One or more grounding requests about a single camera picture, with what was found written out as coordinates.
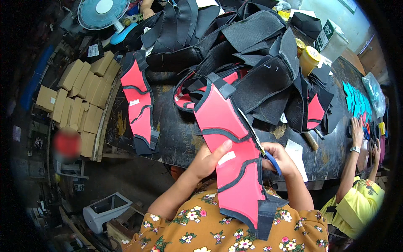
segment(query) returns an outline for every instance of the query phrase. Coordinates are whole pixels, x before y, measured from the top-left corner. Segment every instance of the blue fan base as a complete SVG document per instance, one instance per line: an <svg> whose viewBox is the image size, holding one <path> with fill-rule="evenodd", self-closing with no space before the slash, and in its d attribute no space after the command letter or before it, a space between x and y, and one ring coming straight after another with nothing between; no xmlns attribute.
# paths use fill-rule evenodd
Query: blue fan base
<svg viewBox="0 0 403 252"><path fill-rule="evenodd" d="M110 38L110 44L116 45L122 42L127 36L127 34L136 26L137 23L132 23L128 27L126 27L122 32L113 34L112 37Z"/></svg>

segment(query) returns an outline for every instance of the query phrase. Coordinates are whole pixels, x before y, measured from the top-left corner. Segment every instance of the stack of cardboard boxes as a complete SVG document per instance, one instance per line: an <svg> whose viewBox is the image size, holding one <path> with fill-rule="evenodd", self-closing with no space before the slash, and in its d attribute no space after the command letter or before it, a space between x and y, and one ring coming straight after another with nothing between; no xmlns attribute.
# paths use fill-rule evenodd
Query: stack of cardboard boxes
<svg viewBox="0 0 403 252"><path fill-rule="evenodd" d="M95 135L120 65L111 51L88 64L76 60L64 71L58 91L41 86L36 107L49 112L58 128L77 130L83 140L81 155L91 157Z"/></svg>

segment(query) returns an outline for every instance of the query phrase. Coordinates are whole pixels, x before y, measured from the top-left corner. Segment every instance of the wooden handle tool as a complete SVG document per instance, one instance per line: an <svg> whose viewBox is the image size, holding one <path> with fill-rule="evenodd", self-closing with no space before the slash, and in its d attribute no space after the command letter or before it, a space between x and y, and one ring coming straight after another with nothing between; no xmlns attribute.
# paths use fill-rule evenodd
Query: wooden handle tool
<svg viewBox="0 0 403 252"><path fill-rule="evenodd" d="M313 150L319 149L319 145L316 142L315 138L311 135L310 132L305 132L302 133L306 139L306 141L309 143L309 145L312 147Z"/></svg>

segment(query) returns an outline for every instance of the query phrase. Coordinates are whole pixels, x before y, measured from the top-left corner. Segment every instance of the electric fan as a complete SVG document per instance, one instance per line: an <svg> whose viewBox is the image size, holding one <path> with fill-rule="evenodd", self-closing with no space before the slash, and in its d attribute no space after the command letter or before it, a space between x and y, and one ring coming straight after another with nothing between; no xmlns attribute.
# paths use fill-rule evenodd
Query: electric fan
<svg viewBox="0 0 403 252"><path fill-rule="evenodd" d="M100 30L114 25L116 32L110 38L110 43L116 45L137 25L132 23L125 28L119 22L129 4L130 0L81 0L77 10L78 22L88 30Z"/></svg>

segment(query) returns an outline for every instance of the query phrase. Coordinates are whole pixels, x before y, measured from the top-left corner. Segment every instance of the plastic container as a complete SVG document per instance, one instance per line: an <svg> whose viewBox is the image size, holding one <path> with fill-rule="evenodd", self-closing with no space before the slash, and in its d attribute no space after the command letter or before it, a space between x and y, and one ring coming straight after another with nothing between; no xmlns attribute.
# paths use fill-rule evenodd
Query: plastic container
<svg viewBox="0 0 403 252"><path fill-rule="evenodd" d="M296 38L295 42L297 43L297 57L299 58L302 54L302 51L304 51L304 49L306 48L306 45L299 38Z"/></svg>
<svg viewBox="0 0 403 252"><path fill-rule="evenodd" d="M307 46L305 50L302 51L299 57L299 66L302 70L302 75L306 78L311 73L312 69L319 64L320 54L312 46Z"/></svg>
<svg viewBox="0 0 403 252"><path fill-rule="evenodd" d="M330 19L314 42L315 49L334 62L349 45L341 28Z"/></svg>

